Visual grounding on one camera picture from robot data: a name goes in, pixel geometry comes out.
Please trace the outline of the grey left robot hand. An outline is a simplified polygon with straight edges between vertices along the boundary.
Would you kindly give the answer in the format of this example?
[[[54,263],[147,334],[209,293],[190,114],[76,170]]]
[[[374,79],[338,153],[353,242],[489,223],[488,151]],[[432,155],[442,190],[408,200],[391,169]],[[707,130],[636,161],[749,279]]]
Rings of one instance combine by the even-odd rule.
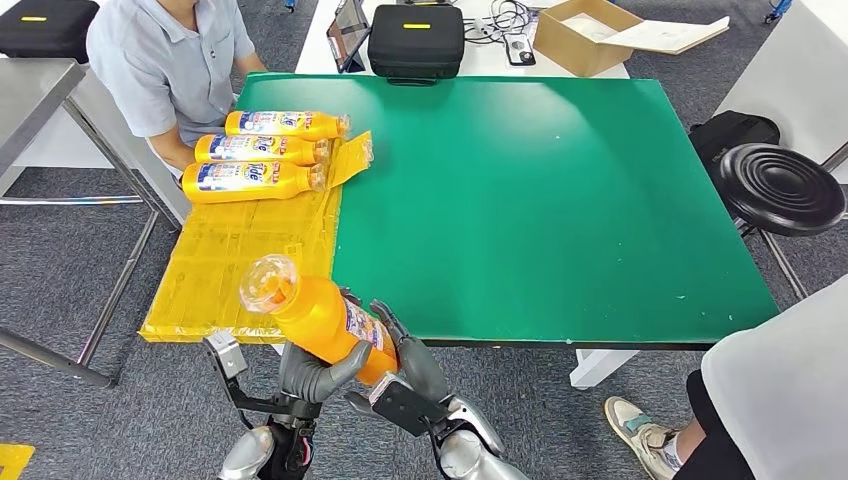
[[[281,349],[279,389],[312,404],[321,404],[336,390],[354,379],[367,363],[373,345],[360,340],[341,360],[333,364],[286,342]]]

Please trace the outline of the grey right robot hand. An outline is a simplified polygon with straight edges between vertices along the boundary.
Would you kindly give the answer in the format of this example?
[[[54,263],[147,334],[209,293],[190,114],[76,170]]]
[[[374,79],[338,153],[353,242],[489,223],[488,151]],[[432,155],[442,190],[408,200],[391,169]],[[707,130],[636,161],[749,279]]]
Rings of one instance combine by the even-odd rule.
[[[431,417],[431,420],[442,420],[446,416],[450,394],[438,362],[428,347],[410,334],[386,303],[374,299],[369,307],[378,315],[391,336],[401,376],[409,385],[409,389],[419,397],[426,398],[426,401],[422,403],[416,400],[412,412],[403,413],[399,406],[390,407],[390,416],[386,417],[375,412],[370,401],[358,392],[348,391],[343,398],[356,413],[374,418],[381,417],[397,426],[413,423],[424,425],[420,420],[422,413],[434,413],[435,416]]]

